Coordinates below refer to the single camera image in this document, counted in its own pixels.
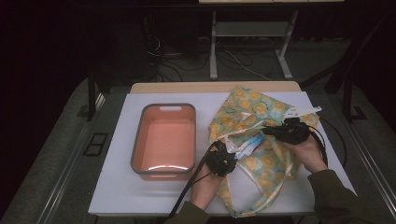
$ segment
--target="wrist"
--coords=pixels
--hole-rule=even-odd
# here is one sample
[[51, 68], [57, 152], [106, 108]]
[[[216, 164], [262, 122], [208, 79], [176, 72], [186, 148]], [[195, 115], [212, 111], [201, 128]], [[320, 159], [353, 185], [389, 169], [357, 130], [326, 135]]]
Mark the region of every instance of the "wrist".
[[204, 198], [191, 198], [190, 203], [194, 204], [195, 206], [201, 208], [202, 210], [206, 210], [209, 206], [210, 202]]
[[306, 167], [306, 168], [309, 172], [311, 172], [311, 174], [329, 169], [323, 161], [318, 162], [316, 164], [312, 164], [312, 165], [310, 165], [309, 168], [308, 167]]

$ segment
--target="hand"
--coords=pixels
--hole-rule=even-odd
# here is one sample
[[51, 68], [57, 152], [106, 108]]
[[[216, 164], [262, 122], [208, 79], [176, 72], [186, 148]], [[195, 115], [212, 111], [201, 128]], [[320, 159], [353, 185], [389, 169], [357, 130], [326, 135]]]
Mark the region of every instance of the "hand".
[[[210, 174], [210, 170], [206, 164], [202, 167], [198, 176], [195, 178], [196, 180]], [[221, 181], [223, 181], [224, 177], [216, 176], [210, 174], [205, 178], [199, 180], [191, 188], [191, 198], [190, 202], [195, 204], [197, 207], [202, 210], [206, 210], [212, 200], [216, 197], [216, 193], [218, 192], [219, 185]]]
[[328, 169], [321, 157], [318, 143], [312, 135], [309, 135], [306, 141], [298, 145], [292, 145], [280, 141], [279, 143], [287, 148], [290, 148], [297, 158], [300, 159], [305, 169], [312, 174]]

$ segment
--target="metal frame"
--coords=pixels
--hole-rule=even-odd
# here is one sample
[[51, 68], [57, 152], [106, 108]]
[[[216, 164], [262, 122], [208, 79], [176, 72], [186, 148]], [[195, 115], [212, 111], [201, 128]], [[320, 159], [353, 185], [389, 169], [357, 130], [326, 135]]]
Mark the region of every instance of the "metal frame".
[[284, 36], [281, 49], [276, 49], [276, 57], [286, 79], [292, 75], [285, 59], [286, 49], [291, 39], [291, 34], [297, 20], [298, 10], [291, 14], [290, 21], [266, 21], [266, 22], [217, 22], [216, 11], [212, 16], [212, 36], [210, 50], [210, 79], [218, 79], [216, 62], [216, 37], [217, 36]]

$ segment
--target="white table surface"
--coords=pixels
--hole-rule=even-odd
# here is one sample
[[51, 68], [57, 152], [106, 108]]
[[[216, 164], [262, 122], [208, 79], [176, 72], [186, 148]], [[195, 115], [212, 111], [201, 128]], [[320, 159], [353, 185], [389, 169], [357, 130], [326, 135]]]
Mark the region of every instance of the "white table surface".
[[[304, 91], [264, 92], [264, 94], [290, 105], [312, 106]], [[228, 95], [228, 92], [128, 94], [88, 212], [97, 216], [166, 216], [169, 214], [187, 181], [143, 180], [130, 166], [142, 109], [154, 103], [194, 105], [197, 131], [196, 163], [198, 163], [209, 147], [207, 127]], [[318, 125], [318, 130], [325, 138], [329, 168], [338, 174], [345, 187], [354, 191], [321, 124]], [[295, 179], [285, 181], [274, 204], [263, 210], [262, 214], [264, 216], [312, 214], [314, 195], [307, 180], [308, 175], [309, 173], [302, 166]], [[258, 189], [243, 171], [235, 168], [230, 178], [234, 208], [243, 209], [257, 200], [260, 195]], [[246, 189], [245, 193], [239, 190], [241, 188]], [[228, 215], [219, 197], [215, 198], [206, 212], [212, 216]]]

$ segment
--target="person's right hand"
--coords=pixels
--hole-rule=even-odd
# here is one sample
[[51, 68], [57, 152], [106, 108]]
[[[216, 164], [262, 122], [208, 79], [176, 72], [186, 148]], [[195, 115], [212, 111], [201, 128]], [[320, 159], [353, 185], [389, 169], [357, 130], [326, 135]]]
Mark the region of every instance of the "person's right hand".
[[292, 145], [280, 141], [279, 143], [287, 148], [290, 148], [297, 158], [300, 159], [305, 169], [312, 174], [328, 169], [321, 157], [318, 143], [312, 135], [309, 135], [306, 141], [298, 145]]

